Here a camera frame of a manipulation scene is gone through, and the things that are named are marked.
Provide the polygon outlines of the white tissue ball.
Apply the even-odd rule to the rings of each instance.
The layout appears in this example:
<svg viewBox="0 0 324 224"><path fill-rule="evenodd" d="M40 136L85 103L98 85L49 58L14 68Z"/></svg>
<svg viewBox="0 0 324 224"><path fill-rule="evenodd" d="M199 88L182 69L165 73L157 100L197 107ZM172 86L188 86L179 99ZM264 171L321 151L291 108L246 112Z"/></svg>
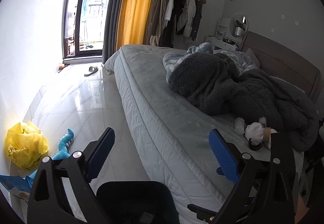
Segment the white tissue ball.
<svg viewBox="0 0 324 224"><path fill-rule="evenodd" d="M257 146L258 144L262 143L264 139L263 125L258 122L248 125L245 129L245 137L253 146Z"/></svg>

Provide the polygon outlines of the clear bubble wrap roll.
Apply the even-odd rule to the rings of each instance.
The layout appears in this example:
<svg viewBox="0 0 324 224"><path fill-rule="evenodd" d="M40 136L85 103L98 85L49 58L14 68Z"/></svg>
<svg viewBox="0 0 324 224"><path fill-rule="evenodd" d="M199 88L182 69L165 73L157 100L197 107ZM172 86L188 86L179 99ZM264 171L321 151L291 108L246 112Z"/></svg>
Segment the clear bubble wrap roll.
<svg viewBox="0 0 324 224"><path fill-rule="evenodd" d="M234 121L234 130L239 135L245 134L245 121L243 118L236 118Z"/></svg>

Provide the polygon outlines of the black curved plastic piece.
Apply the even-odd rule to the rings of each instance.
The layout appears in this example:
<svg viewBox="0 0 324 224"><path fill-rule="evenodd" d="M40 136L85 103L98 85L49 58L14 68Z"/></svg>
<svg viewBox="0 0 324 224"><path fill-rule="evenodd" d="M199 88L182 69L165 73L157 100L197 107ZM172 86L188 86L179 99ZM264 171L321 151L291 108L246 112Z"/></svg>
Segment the black curved plastic piece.
<svg viewBox="0 0 324 224"><path fill-rule="evenodd" d="M262 148L262 142L259 142L258 144L253 144L252 138L248 140L248 146L253 151L258 151Z"/></svg>

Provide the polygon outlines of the dark teal trash bin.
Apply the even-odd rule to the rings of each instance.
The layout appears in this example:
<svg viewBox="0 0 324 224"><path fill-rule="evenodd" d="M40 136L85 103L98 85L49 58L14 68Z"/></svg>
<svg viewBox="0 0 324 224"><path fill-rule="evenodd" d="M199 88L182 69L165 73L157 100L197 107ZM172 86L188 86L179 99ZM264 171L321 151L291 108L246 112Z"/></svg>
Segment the dark teal trash bin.
<svg viewBox="0 0 324 224"><path fill-rule="evenodd" d="M157 181L110 181L96 199L109 223L179 223L169 189Z"/></svg>

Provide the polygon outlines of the blue white snack bag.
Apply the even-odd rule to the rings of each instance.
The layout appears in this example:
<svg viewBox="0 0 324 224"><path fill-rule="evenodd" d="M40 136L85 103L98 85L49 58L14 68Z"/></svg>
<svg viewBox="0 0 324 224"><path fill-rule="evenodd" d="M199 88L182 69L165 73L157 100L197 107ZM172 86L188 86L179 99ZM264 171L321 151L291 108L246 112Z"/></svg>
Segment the blue white snack bag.
<svg viewBox="0 0 324 224"><path fill-rule="evenodd" d="M1 175L0 181L7 191L13 196L25 201L29 200L33 184L33 178L30 176L22 178L20 176Z"/></svg>

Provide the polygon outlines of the blue plush toy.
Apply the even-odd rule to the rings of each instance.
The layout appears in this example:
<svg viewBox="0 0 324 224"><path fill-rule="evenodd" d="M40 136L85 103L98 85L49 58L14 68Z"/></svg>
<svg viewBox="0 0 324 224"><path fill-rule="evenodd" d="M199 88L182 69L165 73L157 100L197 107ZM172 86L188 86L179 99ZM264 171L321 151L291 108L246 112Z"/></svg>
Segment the blue plush toy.
<svg viewBox="0 0 324 224"><path fill-rule="evenodd" d="M68 128L67 134L65 134L59 139L58 153L52 156L52 160L62 160L70 157L69 147L71 146L74 140L74 136L75 135L72 129Z"/></svg>

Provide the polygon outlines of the yellow plastic bag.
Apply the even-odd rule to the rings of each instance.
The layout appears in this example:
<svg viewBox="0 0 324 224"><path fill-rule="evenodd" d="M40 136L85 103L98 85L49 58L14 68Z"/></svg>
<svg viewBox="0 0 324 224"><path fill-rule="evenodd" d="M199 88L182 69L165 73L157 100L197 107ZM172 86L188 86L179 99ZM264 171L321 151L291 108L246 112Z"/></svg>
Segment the yellow plastic bag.
<svg viewBox="0 0 324 224"><path fill-rule="evenodd" d="M42 131L28 121L15 124L7 131L5 153L20 169L38 167L41 157L49 151L49 142Z"/></svg>

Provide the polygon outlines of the dark grey fleece blanket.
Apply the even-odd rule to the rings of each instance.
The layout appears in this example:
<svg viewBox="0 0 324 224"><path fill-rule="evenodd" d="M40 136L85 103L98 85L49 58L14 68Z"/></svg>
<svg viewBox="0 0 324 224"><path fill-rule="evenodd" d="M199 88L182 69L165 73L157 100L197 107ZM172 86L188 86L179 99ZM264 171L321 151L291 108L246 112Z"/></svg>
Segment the dark grey fleece blanket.
<svg viewBox="0 0 324 224"><path fill-rule="evenodd" d="M172 73L169 87L209 116L229 114L253 123L261 117L284 133L296 151L308 150L317 138L315 106L296 86L259 69L230 74L225 60L195 53Z"/></svg>

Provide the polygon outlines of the blue patterned blanket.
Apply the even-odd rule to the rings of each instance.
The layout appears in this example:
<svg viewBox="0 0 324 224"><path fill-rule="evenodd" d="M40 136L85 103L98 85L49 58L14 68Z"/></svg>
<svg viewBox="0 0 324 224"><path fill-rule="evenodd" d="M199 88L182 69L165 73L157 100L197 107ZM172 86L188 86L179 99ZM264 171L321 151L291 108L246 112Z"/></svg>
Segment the blue patterned blanket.
<svg viewBox="0 0 324 224"><path fill-rule="evenodd" d="M190 46L185 53L168 52L163 57L163 66L166 70L166 82L173 71L188 57L195 53L213 54L226 61L230 74L234 77L252 69L259 69L260 63L253 52L231 51L224 49L212 49L210 43L201 43L199 46Z"/></svg>

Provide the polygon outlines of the brown upholstered headboard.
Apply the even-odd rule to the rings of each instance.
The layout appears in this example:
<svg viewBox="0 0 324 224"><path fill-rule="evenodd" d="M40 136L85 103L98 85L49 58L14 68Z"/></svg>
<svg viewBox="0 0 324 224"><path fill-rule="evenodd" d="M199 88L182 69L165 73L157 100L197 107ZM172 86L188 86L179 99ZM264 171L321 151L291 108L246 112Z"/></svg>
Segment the brown upholstered headboard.
<svg viewBox="0 0 324 224"><path fill-rule="evenodd" d="M320 94L320 70L293 50L262 35L248 31L240 44L239 50L252 50L260 63L260 68L271 76L290 82L304 90L312 102Z"/></svg>

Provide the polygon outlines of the white dresser shelf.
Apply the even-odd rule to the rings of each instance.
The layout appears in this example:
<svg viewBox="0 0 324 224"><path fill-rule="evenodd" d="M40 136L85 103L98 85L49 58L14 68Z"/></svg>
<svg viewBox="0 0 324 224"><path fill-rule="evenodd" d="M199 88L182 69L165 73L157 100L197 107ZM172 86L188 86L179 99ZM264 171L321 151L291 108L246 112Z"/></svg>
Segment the white dresser shelf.
<svg viewBox="0 0 324 224"><path fill-rule="evenodd" d="M241 39L231 35L229 24L229 18L221 18L218 21L214 36L205 37L205 42L209 43L214 50L238 51Z"/></svg>

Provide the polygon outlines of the round vanity mirror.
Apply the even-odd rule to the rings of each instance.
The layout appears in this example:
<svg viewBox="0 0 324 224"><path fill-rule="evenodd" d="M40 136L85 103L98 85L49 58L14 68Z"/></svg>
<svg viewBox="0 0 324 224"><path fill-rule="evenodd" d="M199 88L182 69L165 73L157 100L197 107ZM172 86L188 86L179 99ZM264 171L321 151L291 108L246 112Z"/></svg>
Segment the round vanity mirror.
<svg viewBox="0 0 324 224"><path fill-rule="evenodd" d="M235 13L229 23L231 35L241 38L248 30L248 19L243 13Z"/></svg>

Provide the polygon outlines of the clothes rack with garments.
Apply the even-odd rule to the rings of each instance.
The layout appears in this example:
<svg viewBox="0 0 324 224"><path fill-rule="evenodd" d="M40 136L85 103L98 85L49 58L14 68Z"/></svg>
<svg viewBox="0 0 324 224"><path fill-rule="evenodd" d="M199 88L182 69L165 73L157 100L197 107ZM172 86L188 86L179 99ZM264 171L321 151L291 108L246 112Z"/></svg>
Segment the clothes rack with garments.
<svg viewBox="0 0 324 224"><path fill-rule="evenodd" d="M150 23L148 44L173 47L181 36L189 44L197 41L206 0L157 0Z"/></svg>

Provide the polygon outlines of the black framed window door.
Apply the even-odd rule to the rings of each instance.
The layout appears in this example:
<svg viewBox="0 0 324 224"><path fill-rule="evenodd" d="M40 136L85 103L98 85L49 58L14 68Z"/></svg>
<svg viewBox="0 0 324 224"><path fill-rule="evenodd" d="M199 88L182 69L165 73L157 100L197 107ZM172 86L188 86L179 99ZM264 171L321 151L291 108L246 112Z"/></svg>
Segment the black framed window door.
<svg viewBox="0 0 324 224"><path fill-rule="evenodd" d="M100 56L109 0L65 0L64 57Z"/></svg>

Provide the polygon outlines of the yellow curtain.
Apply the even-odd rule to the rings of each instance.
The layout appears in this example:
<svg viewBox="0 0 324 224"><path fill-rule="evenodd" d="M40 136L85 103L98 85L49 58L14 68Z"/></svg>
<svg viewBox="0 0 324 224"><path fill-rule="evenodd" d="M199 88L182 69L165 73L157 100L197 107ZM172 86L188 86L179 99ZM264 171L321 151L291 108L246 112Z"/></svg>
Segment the yellow curtain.
<svg viewBox="0 0 324 224"><path fill-rule="evenodd" d="M116 48L142 44L151 0L122 0Z"/></svg>

